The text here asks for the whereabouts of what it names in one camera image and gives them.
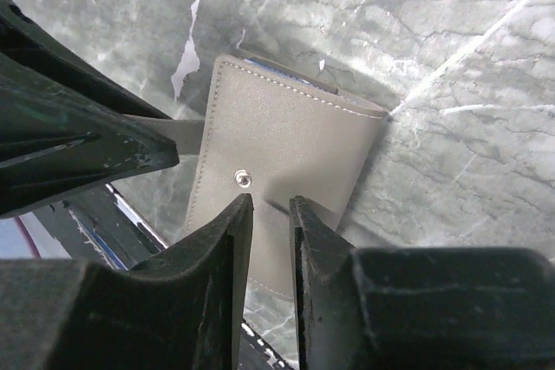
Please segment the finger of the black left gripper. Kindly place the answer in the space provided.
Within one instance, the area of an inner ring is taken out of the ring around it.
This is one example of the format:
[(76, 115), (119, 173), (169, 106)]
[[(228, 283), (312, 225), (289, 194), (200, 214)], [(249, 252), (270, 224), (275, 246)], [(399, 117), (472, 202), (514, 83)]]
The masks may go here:
[(178, 161), (161, 134), (27, 68), (1, 68), (2, 217)]
[(1, 54), (118, 114), (170, 118), (67, 49), (12, 0), (1, 0)]

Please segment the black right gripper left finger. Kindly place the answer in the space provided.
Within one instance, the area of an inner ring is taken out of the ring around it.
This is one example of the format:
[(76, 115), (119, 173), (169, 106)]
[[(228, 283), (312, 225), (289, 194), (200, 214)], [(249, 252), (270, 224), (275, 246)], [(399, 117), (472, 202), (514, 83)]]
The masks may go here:
[(233, 369), (253, 202), (127, 271), (79, 260), (1, 263), (4, 369)]

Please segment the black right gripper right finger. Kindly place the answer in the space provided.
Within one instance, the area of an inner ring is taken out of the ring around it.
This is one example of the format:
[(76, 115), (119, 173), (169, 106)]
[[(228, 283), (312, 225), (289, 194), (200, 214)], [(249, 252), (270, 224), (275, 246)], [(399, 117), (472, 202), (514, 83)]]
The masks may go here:
[(514, 247), (357, 248), (290, 201), (302, 369), (551, 369), (554, 267)]

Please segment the blue silver card holder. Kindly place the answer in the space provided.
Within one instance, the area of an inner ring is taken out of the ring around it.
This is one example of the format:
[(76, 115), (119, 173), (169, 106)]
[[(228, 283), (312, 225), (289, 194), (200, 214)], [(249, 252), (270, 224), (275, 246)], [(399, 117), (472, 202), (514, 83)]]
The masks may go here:
[(249, 193), (249, 282), (291, 301), (290, 200), (306, 198), (336, 228), (385, 116), (371, 101), (288, 68), (219, 56), (179, 234), (189, 235)]

